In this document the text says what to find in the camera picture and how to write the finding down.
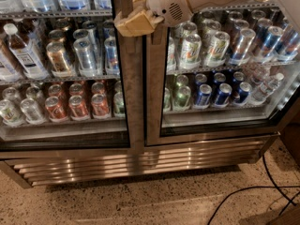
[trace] power cord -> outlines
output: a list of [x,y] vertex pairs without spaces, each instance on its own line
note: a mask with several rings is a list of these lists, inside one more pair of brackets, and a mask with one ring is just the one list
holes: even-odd
[[296,194],[290,199],[290,198],[289,198],[289,197],[281,190],[281,188],[300,188],[300,186],[281,186],[281,187],[279,187],[279,186],[277,185],[277,183],[274,181],[274,179],[273,179],[271,173],[269,172],[269,169],[268,169],[268,167],[267,167],[267,165],[266,165],[266,161],[265,161],[264,155],[262,156],[262,161],[263,161],[263,165],[264,165],[264,168],[265,168],[265,170],[266,170],[266,173],[267,173],[269,179],[271,180],[271,182],[272,182],[272,184],[273,184],[274,186],[273,186],[273,187],[271,187],[271,186],[245,187],[245,188],[241,188],[241,189],[239,189],[239,190],[236,190],[236,191],[230,193],[230,194],[227,195],[227,196],[223,199],[223,201],[218,205],[218,207],[217,207],[217,209],[215,210],[214,214],[210,217],[210,219],[209,219],[207,225],[210,225],[210,224],[211,224],[212,220],[215,218],[215,216],[216,216],[216,214],[217,214],[219,208],[222,206],[222,204],[224,204],[224,203],[227,201],[227,199],[229,199],[233,194],[238,193],[238,192],[240,192],[240,191],[245,191],[245,190],[250,190],[250,189],[255,189],[255,188],[271,188],[271,189],[276,189],[276,190],[278,190],[278,191],[281,193],[281,195],[282,195],[286,200],[288,200],[288,203],[287,203],[287,204],[285,205],[285,207],[281,210],[281,212],[279,213],[279,215],[281,215],[281,214],[288,208],[288,206],[289,206],[290,204],[293,204],[294,206],[296,206],[296,203],[294,203],[293,200],[294,200],[297,196],[300,195],[300,191],[299,191],[298,193],[296,193]]

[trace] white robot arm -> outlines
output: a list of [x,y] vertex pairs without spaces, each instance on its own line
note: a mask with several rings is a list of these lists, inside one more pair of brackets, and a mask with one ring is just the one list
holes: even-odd
[[[163,21],[167,26],[176,26],[190,20],[193,13],[208,7],[223,7],[245,3],[248,0],[143,0],[143,7],[134,12],[129,20],[116,19],[115,25],[120,31],[126,31],[126,37],[150,34],[157,23]],[[273,0],[284,15],[290,20],[294,29],[300,31],[300,2],[298,0]]]

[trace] refrigerator base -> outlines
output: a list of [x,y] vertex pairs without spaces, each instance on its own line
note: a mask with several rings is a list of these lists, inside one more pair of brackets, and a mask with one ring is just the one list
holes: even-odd
[[1,162],[0,170],[23,188],[113,177],[255,163],[278,133],[218,141],[152,146],[139,155],[27,158]]

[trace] bottle cap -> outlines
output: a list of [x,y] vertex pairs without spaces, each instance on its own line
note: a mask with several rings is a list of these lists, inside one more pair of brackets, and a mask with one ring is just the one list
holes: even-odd
[[14,22],[21,22],[23,19],[13,19]]
[[275,75],[275,79],[278,81],[281,81],[284,79],[284,75],[282,73],[278,73]]
[[12,23],[6,24],[3,28],[8,35],[14,35],[18,33],[18,28]]

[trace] terrazzo floor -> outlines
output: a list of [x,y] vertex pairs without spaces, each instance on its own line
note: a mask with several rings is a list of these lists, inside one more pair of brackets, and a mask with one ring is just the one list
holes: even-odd
[[[279,186],[300,186],[300,169],[280,139],[265,158]],[[0,224],[202,225],[229,193],[252,186],[272,186],[262,159],[256,164],[31,189],[0,173]],[[300,188],[283,190],[292,197]],[[286,203],[275,189],[246,190],[232,195],[211,224],[266,224]]]

